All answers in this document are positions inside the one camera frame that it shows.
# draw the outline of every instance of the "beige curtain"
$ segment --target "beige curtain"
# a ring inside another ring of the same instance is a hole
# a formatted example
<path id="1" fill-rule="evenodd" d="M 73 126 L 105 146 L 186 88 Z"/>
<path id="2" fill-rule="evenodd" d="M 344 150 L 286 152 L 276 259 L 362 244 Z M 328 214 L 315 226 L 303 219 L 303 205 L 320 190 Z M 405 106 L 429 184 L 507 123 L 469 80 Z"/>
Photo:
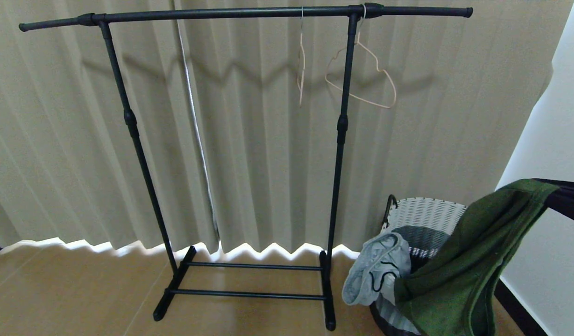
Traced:
<path id="1" fill-rule="evenodd" d="M 325 5 L 319 1 L 0 2 L 0 242 L 59 236 L 161 242 L 98 28 L 22 33 L 19 22 L 95 12 Z M 351 2 L 331 2 L 348 5 Z M 336 244 L 359 249 L 389 194 L 470 203 L 494 189 L 550 75 L 570 1 L 389 1 L 475 8 L 471 19 L 382 17 L 361 40 L 389 70 L 390 110 L 350 100 Z M 340 93 L 324 82 L 346 18 L 111 25 L 174 249 L 217 238 L 326 247 Z M 189 77 L 185 77 L 184 61 Z M 340 83 L 344 54 L 332 64 Z M 355 50 L 352 92 L 388 103 Z M 194 110 L 190 109 L 189 91 Z"/>

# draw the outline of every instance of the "basket handle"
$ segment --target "basket handle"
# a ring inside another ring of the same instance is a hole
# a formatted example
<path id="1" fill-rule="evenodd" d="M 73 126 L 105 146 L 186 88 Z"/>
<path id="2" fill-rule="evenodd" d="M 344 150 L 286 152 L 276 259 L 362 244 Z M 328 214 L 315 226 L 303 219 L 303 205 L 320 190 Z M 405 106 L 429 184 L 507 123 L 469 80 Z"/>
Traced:
<path id="1" fill-rule="evenodd" d="M 390 195 L 389 195 L 389 200 L 387 201 L 387 208 L 386 208 L 386 210 L 384 211 L 383 223 L 381 224 L 381 226 L 382 226 L 384 223 L 386 223 L 386 224 L 387 224 L 386 227 L 389 227 L 389 219 L 388 219 L 388 217 L 389 217 L 389 212 L 390 212 L 390 210 L 391 210 L 391 205 L 392 205 L 392 204 L 395 204 L 395 209 L 398 208 L 397 198 L 395 198 L 395 195 L 390 194 Z"/>

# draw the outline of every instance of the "curtain gap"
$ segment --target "curtain gap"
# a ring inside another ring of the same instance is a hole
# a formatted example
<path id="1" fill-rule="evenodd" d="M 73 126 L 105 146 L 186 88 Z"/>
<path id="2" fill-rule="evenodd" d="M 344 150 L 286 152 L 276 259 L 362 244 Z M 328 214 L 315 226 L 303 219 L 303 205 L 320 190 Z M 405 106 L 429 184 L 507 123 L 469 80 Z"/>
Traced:
<path id="1" fill-rule="evenodd" d="M 208 202 L 210 204 L 210 212 L 212 213 L 212 224 L 214 225 L 214 232 L 216 233 L 216 238 L 220 240 L 220 233 L 218 231 L 218 223 L 216 223 L 216 211 L 214 210 L 214 202 L 212 201 L 212 190 L 210 189 L 210 175 L 208 174 L 208 166 L 206 165 L 206 156 L 204 155 L 204 147 L 202 146 L 202 139 L 199 136 L 199 126 L 198 118 L 195 113 L 195 104 L 193 103 L 193 93 L 191 91 L 191 80 L 189 79 L 189 68 L 187 65 L 187 58 L 185 56 L 185 48 L 183 43 L 183 35 L 181 26 L 178 21 L 175 20 L 178 41 L 181 47 L 181 58 L 183 60 L 184 74 L 185 74 L 185 85 L 187 85 L 188 96 L 189 96 L 189 109 L 191 110 L 191 123 L 193 124 L 193 131 L 198 141 L 199 149 L 199 159 L 204 167 L 204 179 L 206 181 L 206 191 L 208 193 Z"/>

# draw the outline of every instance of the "woven basket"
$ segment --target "woven basket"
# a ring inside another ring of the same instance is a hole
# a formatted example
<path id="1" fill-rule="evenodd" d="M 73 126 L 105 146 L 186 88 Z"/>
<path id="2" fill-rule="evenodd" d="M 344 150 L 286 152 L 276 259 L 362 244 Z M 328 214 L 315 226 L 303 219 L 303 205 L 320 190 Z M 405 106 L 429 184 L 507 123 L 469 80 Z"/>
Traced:
<path id="1" fill-rule="evenodd" d="M 466 206 L 454 202 L 423 197 L 397 201 L 390 195 L 381 232 L 397 232 L 407 240 L 413 273 L 434 258 L 465 210 Z M 370 305 L 370 311 L 385 335 L 420 335 L 413 323 L 382 295 Z"/>

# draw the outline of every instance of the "vertical pole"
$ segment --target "vertical pole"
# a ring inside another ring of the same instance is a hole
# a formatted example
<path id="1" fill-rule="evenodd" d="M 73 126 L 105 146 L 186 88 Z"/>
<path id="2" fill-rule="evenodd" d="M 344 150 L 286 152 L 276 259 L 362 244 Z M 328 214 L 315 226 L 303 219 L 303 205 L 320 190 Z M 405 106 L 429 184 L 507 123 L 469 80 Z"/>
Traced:
<path id="1" fill-rule="evenodd" d="M 139 132 L 137 130 L 137 119 L 135 119 L 135 113 L 131 110 L 129 106 L 129 98 L 127 98 L 127 92 L 125 91 L 125 84 L 123 83 L 123 77 L 120 74 L 119 62 L 116 59 L 116 52 L 114 51 L 114 44 L 112 43 L 112 35 L 110 34 L 110 28 L 108 23 L 99 22 L 99 27 L 102 30 L 102 36 L 106 42 L 106 49 L 108 51 L 108 57 L 110 58 L 110 65 L 112 66 L 112 72 L 114 73 L 114 80 L 116 81 L 116 87 L 119 89 L 120 101 L 123 104 L 125 124 L 129 128 L 129 134 L 133 139 L 133 145 L 135 146 L 135 151 L 137 152 L 137 159 L 139 160 L 140 167 L 142 168 L 143 178 L 146 181 L 146 187 L 148 187 L 148 193 L 150 194 L 150 200 L 152 201 L 152 207 L 154 208 L 154 214 L 156 215 L 156 221 L 158 222 L 158 227 L 160 228 L 160 233 L 163 236 L 164 247 L 167 250 L 167 255 L 169 256 L 169 262 L 173 268 L 173 274 L 177 273 L 177 262 L 174 259 L 173 250 L 171 249 L 171 242 L 169 240 L 169 234 L 167 233 L 167 227 L 164 225 L 163 213 L 160 211 L 160 205 L 158 204 L 158 197 L 156 197 L 156 191 L 154 190 L 154 183 L 152 183 L 152 177 L 150 176 L 150 170 L 148 169 L 148 162 L 146 161 L 146 155 L 143 152 L 142 142 L 139 140 Z"/>
<path id="2" fill-rule="evenodd" d="M 334 161 L 334 182 L 332 187 L 332 204 L 330 206 L 330 226 L 328 233 L 328 251 L 325 267 L 325 279 L 330 279 L 330 266 L 332 265 L 332 245 L 334 244 L 334 226 L 336 224 L 336 209 L 339 205 L 340 171 L 343 166 L 343 150 L 345 147 L 345 134 L 349 121 L 347 119 L 347 106 L 349 104 L 349 86 L 351 85 L 351 68 L 353 67 L 353 49 L 355 47 L 355 32 L 359 16 L 352 13 L 349 16 L 347 32 L 347 55 L 345 56 L 345 75 L 343 76 L 343 96 L 340 100 L 340 116 L 336 124 L 338 135 L 336 137 L 336 160 Z"/>

